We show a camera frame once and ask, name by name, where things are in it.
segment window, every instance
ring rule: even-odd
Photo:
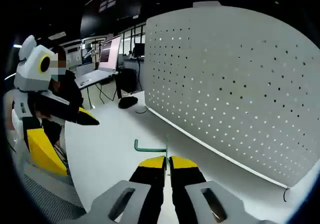
[[[123,44],[124,44],[124,40],[121,39],[121,41],[120,41],[120,47],[119,47],[119,54],[120,54],[120,55],[124,53],[124,48],[123,48],[124,45],[123,45]]]
[[[143,34],[141,37],[141,30],[142,33],[144,33],[146,31],[145,27],[146,26],[143,25],[132,28],[121,34],[122,40],[120,43],[119,54],[129,55],[129,51],[134,49],[135,43],[145,43],[146,35]]]
[[[125,38],[124,39],[124,55],[128,55],[129,54],[129,51],[130,51],[130,38]]]
[[[140,35],[140,33],[141,33],[141,26],[136,27],[135,33],[136,33],[136,35]]]

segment yellow robot part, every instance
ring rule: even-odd
[[[35,163],[45,170],[66,176],[67,168],[58,157],[44,130],[27,130],[30,155]]]
[[[87,110],[81,107],[79,107],[76,123],[80,125],[99,125],[99,121],[95,119]]]
[[[147,160],[144,160],[143,162],[141,162],[139,164],[139,166],[152,167],[152,168],[162,168],[162,165],[164,163],[163,159],[164,159],[164,156],[158,156],[158,157],[155,157],[155,158],[150,158],[150,159],[147,159]]]
[[[174,169],[198,167],[197,164],[195,164],[193,161],[189,159],[183,159],[179,156],[172,156],[171,158],[173,161]]]

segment ceiling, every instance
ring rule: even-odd
[[[15,44],[22,44],[30,34],[45,41],[48,36],[64,31],[58,43],[79,39],[85,4],[90,0],[20,0]],[[255,10],[280,19],[308,36],[320,46],[320,20],[317,0],[137,0],[141,5],[138,19],[125,18],[106,29],[114,33],[144,22],[161,13],[192,7],[193,2],[219,1],[224,6]]]

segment face mask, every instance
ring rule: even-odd
[[[63,76],[66,74],[66,68],[54,68],[54,74],[51,74],[53,80],[60,82]]]

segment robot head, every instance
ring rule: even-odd
[[[17,67],[14,85],[21,91],[46,91],[50,83],[49,67],[55,59],[55,54],[36,44],[35,38],[31,35],[19,50],[21,62]]]
[[[30,56],[32,50],[37,46],[36,44],[37,43],[33,35],[26,38],[19,50],[20,61],[26,60]]]

